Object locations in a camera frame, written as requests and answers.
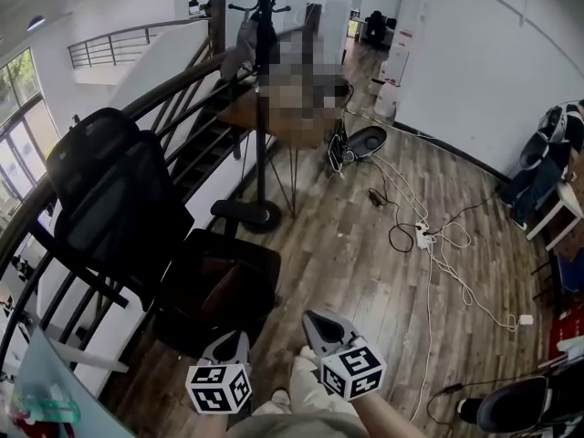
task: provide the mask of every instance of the ceiling light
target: ceiling light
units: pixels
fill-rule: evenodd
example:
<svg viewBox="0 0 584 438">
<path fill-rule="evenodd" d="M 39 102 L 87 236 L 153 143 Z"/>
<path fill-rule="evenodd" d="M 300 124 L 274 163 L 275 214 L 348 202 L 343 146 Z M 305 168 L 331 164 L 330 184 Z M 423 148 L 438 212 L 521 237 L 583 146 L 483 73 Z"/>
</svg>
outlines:
<svg viewBox="0 0 584 438">
<path fill-rule="evenodd" d="M 28 23 L 27 31 L 32 31 L 35 27 L 39 27 L 45 22 L 45 18 L 43 16 L 35 16 L 33 19 L 30 20 Z"/>
</svg>

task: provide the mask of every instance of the chair armrest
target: chair armrest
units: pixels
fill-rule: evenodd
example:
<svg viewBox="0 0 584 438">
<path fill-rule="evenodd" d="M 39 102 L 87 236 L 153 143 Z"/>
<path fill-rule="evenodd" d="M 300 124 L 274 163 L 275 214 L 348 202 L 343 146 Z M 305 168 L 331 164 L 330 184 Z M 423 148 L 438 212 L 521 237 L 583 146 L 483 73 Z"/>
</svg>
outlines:
<svg viewBox="0 0 584 438">
<path fill-rule="evenodd" d="M 265 209 L 251 203 L 242 203 L 235 200 L 219 200 L 211 207 L 211 214 L 235 220 L 238 223 L 264 224 L 268 213 Z"/>
</svg>

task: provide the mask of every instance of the beige pants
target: beige pants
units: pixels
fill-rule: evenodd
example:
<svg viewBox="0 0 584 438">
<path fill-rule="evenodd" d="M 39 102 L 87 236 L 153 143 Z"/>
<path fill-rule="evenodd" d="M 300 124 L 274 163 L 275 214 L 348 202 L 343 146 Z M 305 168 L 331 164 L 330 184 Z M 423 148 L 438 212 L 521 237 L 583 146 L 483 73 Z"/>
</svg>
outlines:
<svg viewBox="0 0 584 438">
<path fill-rule="evenodd" d="M 338 394 L 329 396 L 325 387 L 317 381 L 313 370 L 317 366 L 305 357 L 296 357 L 290 377 L 290 397 L 284 391 L 276 391 L 272 400 L 258 407 L 252 415 L 269 413 L 340 412 L 357 417 L 352 405 Z"/>
</svg>

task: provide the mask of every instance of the plug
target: plug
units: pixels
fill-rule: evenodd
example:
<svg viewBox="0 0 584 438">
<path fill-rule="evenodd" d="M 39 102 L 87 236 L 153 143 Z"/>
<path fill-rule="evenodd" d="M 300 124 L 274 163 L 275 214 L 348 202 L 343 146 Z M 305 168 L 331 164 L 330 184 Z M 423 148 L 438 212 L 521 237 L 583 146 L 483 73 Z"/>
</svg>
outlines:
<svg viewBox="0 0 584 438">
<path fill-rule="evenodd" d="M 463 387 L 464 385 L 462 383 L 451 384 L 450 386 L 446 386 L 438 394 L 454 394 L 455 392 L 460 391 Z"/>
<path fill-rule="evenodd" d="M 381 200 L 380 195 L 377 191 L 369 190 L 368 194 L 369 199 L 371 200 L 374 206 L 377 206 L 378 208 L 381 208 L 383 206 L 383 201 Z"/>
<path fill-rule="evenodd" d="M 521 315 L 519 317 L 519 324 L 521 326 L 528 326 L 533 324 L 533 316 L 532 315 Z"/>
</svg>

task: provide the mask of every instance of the wooden floor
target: wooden floor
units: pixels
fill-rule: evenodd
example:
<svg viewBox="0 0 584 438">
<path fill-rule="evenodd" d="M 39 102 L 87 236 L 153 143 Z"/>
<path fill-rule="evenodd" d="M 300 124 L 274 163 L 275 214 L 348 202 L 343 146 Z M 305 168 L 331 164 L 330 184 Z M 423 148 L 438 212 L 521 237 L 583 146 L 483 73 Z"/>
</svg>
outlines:
<svg viewBox="0 0 584 438">
<path fill-rule="evenodd" d="M 348 49 L 345 74 L 356 88 L 349 108 L 371 115 L 373 97 L 366 87 L 386 55 L 354 46 L 352 41 Z M 350 130 L 371 124 L 350 115 L 346 121 Z M 386 130 L 388 141 L 381 156 L 412 185 L 428 208 L 432 228 L 440 228 L 462 208 L 480 203 L 497 186 L 492 176 L 451 153 L 410 134 Z M 287 150 L 282 150 L 275 164 L 289 187 L 287 157 Z M 352 164 L 346 167 L 344 179 L 331 175 L 323 147 L 301 152 L 300 160 L 296 221 L 286 215 L 271 235 L 240 235 L 282 256 L 278 293 L 284 303 L 269 317 L 252 352 L 255 405 L 286 383 L 287 364 L 306 343 L 300 325 L 303 311 L 328 308 L 352 320 L 377 344 L 388 364 L 381 394 L 410 418 L 418 402 L 429 346 L 429 256 L 415 247 L 408 254 L 391 248 L 388 230 L 394 225 L 395 209 L 375 208 L 366 196 L 368 188 L 383 186 L 376 168 Z M 395 173 L 391 175 L 399 180 Z M 272 173 L 267 176 L 267 187 L 269 198 L 284 209 Z M 248 190 L 248 197 L 253 193 Z M 400 220 L 415 223 L 413 210 L 392 185 L 388 195 L 401 207 Z M 426 415 L 425 403 L 435 391 L 458 381 L 487 381 L 529 372 L 546 359 L 548 351 L 550 314 L 532 302 L 539 286 L 530 275 L 547 260 L 543 242 L 529 243 L 495 199 L 465 212 L 457 222 L 473 242 L 462 250 L 447 245 L 444 254 L 461 278 L 497 318 L 526 313 L 534 315 L 535 324 L 515 333 L 499 328 L 477 306 L 465 305 L 460 285 L 433 266 L 433 343 L 422 407 L 414 421 L 429 437 L 445 432 Z M 463 237 L 455 229 L 449 236 L 454 241 Z M 399 233 L 394 243 L 408 244 Z M 129 373 L 111 381 L 101 399 L 139 436 L 190 436 L 197 417 L 183 385 L 191 363 L 192 359 L 180 359 L 176 351 L 162 345 L 147 328 L 131 355 Z M 491 385 L 474 387 L 441 398 L 433 405 L 434 415 L 450 421 L 456 401 L 492 389 Z M 483 434 L 457 423 L 454 436 Z"/>
</svg>

